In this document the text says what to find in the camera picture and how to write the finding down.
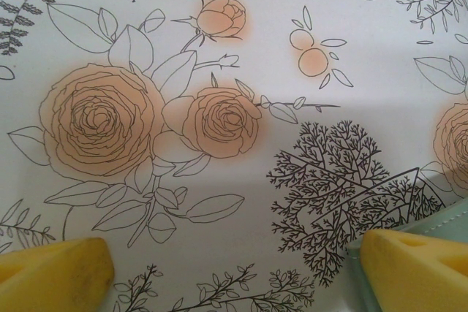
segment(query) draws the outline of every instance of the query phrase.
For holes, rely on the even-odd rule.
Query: light green plastic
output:
[[[439,237],[441,239],[468,243],[468,199],[456,202],[444,210],[435,213],[421,221],[394,228],[402,232]],[[359,260],[361,239],[357,239],[348,245],[348,254],[355,280],[359,284],[363,305],[367,312],[382,312],[375,298],[366,274]]]

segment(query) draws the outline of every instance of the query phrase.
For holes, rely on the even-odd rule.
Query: yellow sponge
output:
[[[0,312],[95,312],[113,276],[99,238],[0,255]]]
[[[468,244],[370,230],[361,264],[383,312],[468,311]]]

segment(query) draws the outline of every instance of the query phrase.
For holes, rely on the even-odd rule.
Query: rose drawing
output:
[[[247,152],[254,145],[262,117],[249,99],[232,88],[205,88],[197,98],[178,97],[162,114],[189,148],[218,159]]]
[[[467,196],[468,104],[454,104],[437,125],[434,150],[453,190]]]
[[[212,0],[197,18],[198,28],[209,37],[234,37],[246,24],[246,9],[237,0]]]
[[[76,69],[40,105],[51,167],[68,178],[123,183],[132,168],[154,157],[163,107],[147,77],[95,64]]]

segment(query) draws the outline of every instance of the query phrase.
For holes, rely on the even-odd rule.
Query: rose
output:
[[[69,178],[123,183],[153,156],[163,107],[147,77],[94,64],[71,72],[39,109],[50,165]]]
[[[437,125],[434,151],[445,177],[459,195],[468,189],[468,104],[454,104]]]
[[[182,96],[162,111],[166,124],[191,149],[218,159],[247,152],[258,133],[258,108],[231,88],[205,88],[195,99]]]
[[[213,0],[197,18],[198,28],[209,37],[233,37],[246,23],[246,10],[237,0]]]

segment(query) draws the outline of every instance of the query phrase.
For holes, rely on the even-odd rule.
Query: white paper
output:
[[[362,311],[346,243],[466,196],[467,0],[0,7],[0,251],[103,237],[102,311]]]

